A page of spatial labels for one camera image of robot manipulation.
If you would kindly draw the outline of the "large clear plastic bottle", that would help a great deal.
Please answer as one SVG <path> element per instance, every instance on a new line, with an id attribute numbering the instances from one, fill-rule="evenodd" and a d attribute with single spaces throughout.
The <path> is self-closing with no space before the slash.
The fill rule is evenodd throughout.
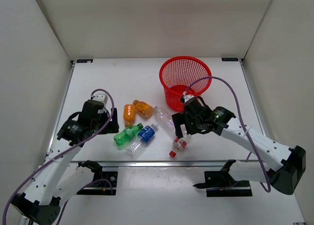
<path id="1" fill-rule="evenodd" d="M 162 107 L 155 106 L 153 108 L 154 118 L 158 122 L 159 126 L 168 134 L 169 137 L 174 138 L 175 126 L 169 113 Z"/>

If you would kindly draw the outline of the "clear bottle red label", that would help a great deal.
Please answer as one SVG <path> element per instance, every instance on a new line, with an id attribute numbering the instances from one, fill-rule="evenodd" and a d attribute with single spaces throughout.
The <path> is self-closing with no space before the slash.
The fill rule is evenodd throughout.
<path id="1" fill-rule="evenodd" d="M 171 158 L 175 158 L 177 155 L 183 153 L 187 145 L 191 140 L 191 135 L 185 135 L 183 138 L 176 137 L 172 142 L 172 149 L 169 152 Z"/>

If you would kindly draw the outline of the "clear bottle blue label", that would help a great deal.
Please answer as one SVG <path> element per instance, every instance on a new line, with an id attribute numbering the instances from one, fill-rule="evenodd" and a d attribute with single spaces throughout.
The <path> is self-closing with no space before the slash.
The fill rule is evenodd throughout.
<path id="1" fill-rule="evenodd" d="M 137 157 L 147 147 L 150 140 L 153 139 L 158 129 L 159 124 L 153 123 L 145 126 L 128 144 L 126 152 L 132 156 Z"/>

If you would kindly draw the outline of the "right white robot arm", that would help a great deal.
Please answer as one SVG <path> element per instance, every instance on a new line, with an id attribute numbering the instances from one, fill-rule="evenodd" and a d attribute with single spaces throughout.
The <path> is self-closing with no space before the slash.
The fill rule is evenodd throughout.
<path id="1" fill-rule="evenodd" d="M 183 111 L 172 115 L 175 134 L 183 137 L 182 127 L 187 134 L 215 133 L 242 146 L 255 154 L 258 162 L 228 160 L 219 171 L 210 172 L 205 183 L 195 188 L 225 190 L 240 181 L 269 183 L 278 192 L 292 195 L 306 169 L 306 151 L 280 144 L 268 137 L 247 129 L 234 113 L 224 107 L 211 110 L 201 97 L 192 97 L 183 105 Z"/>

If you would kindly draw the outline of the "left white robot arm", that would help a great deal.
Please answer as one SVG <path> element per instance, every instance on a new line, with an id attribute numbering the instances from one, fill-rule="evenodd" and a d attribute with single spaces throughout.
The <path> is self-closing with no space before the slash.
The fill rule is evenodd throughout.
<path id="1" fill-rule="evenodd" d="M 84 102 L 80 112 L 70 115 L 57 133 L 57 139 L 68 144 L 52 148 L 50 158 L 28 177 L 28 187 L 9 200 L 30 221 L 38 225 L 58 222 L 61 207 L 74 194 L 88 184 L 101 184 L 102 167 L 91 160 L 79 163 L 66 179 L 61 177 L 87 141 L 97 135 L 118 133 L 117 109 L 108 111 L 105 104 L 105 98 L 94 97 Z"/>

